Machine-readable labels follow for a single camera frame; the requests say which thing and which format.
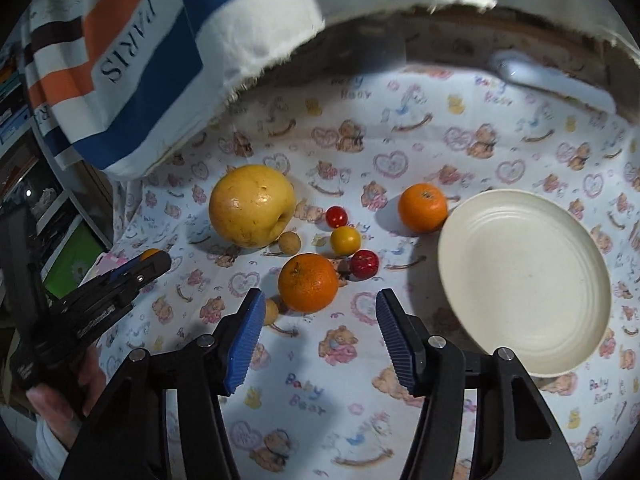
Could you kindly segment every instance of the screw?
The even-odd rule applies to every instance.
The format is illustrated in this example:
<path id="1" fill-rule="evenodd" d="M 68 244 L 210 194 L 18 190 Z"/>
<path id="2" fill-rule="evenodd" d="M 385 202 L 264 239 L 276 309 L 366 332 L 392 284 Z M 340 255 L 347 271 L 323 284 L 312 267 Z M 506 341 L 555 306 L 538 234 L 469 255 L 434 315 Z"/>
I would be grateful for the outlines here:
<path id="1" fill-rule="evenodd" d="M 502 348 L 498 348 L 498 357 L 500 359 L 504 359 L 505 361 L 511 361 L 514 357 L 516 357 L 516 354 L 513 353 L 513 350 L 511 350 L 511 348 L 503 346 Z"/>
<path id="2" fill-rule="evenodd" d="M 129 352 L 129 359 L 133 362 L 142 361 L 146 357 L 146 352 L 142 348 L 136 348 Z"/>
<path id="3" fill-rule="evenodd" d="M 441 335 L 432 335 L 428 339 L 428 343 L 434 348 L 444 348 L 447 345 L 447 340 Z"/>
<path id="4" fill-rule="evenodd" d="M 198 346 L 200 348 L 209 348 L 211 345 L 213 345 L 215 339 L 213 339 L 213 336 L 211 334 L 202 334 L 196 341 L 196 343 L 198 343 Z"/>

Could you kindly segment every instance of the person's hand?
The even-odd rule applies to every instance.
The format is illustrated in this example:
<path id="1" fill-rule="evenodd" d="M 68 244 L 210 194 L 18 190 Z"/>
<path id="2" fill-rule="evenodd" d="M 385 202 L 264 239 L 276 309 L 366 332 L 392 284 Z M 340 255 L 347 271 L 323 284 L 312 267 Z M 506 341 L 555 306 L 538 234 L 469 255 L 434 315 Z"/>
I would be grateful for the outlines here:
<path id="1" fill-rule="evenodd" d="M 107 377 L 98 366 L 95 346 L 90 346 L 84 354 L 78 369 L 78 383 L 86 387 L 82 411 L 87 416 L 107 383 Z M 26 395 L 53 434 L 67 449 L 71 449 L 80 430 L 80 420 L 62 394 L 48 384 L 40 383 L 27 390 Z"/>

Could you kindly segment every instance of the beige plate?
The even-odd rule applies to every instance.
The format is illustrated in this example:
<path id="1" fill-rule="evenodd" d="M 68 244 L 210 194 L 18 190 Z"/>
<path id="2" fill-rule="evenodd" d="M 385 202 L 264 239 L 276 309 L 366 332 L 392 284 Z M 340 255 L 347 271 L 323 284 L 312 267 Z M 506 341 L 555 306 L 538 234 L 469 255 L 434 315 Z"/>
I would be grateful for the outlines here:
<path id="1" fill-rule="evenodd" d="M 513 349 L 531 375 L 572 370 L 604 337 L 604 259 L 582 225 L 541 196 L 503 189 L 462 203 L 442 229 L 438 267 L 475 342 L 488 353 Z"/>

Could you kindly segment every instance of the red tomato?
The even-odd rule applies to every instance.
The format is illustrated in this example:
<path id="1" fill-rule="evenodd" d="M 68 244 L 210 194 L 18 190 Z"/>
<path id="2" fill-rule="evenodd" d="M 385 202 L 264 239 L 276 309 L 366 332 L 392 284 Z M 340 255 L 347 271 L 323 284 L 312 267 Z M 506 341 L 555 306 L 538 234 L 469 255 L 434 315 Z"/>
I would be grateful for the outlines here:
<path id="1" fill-rule="evenodd" d="M 331 229 L 343 227 L 347 225 L 347 222 L 349 221 L 349 219 L 347 218 L 347 212 L 339 205 L 332 205 L 329 209 L 327 209 L 326 214 L 324 215 L 324 219 L 326 220 L 326 224 Z"/>
<path id="2" fill-rule="evenodd" d="M 377 274 L 380 260 L 373 251 L 361 249 L 351 257 L 349 266 L 356 278 L 368 280 Z"/>

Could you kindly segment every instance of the yellow pear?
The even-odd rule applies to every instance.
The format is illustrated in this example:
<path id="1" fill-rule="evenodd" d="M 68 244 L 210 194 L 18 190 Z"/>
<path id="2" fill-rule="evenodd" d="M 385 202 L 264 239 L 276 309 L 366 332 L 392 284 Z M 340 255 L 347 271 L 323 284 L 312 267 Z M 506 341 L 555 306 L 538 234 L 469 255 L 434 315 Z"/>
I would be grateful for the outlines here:
<path id="1" fill-rule="evenodd" d="M 209 200 L 209 219 L 225 240 L 258 249 L 280 236 L 295 208 L 293 186 L 283 174 L 250 164 L 218 181 Z"/>

